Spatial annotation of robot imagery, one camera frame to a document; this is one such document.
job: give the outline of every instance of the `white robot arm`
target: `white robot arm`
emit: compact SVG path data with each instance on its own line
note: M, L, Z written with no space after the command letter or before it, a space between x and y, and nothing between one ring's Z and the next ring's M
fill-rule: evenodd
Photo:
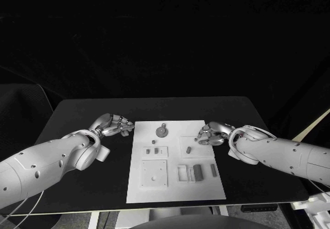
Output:
M251 165L261 162L266 166L330 185L330 149L276 138L266 130L246 125L234 126L211 122L199 131L198 138L207 133L202 145L221 145L230 140L230 155Z
M101 145L103 137L117 133L127 136L133 128L124 117L106 114L90 129L29 147L3 160L0 209L55 185L68 171L84 170L96 159L104 162L110 150Z

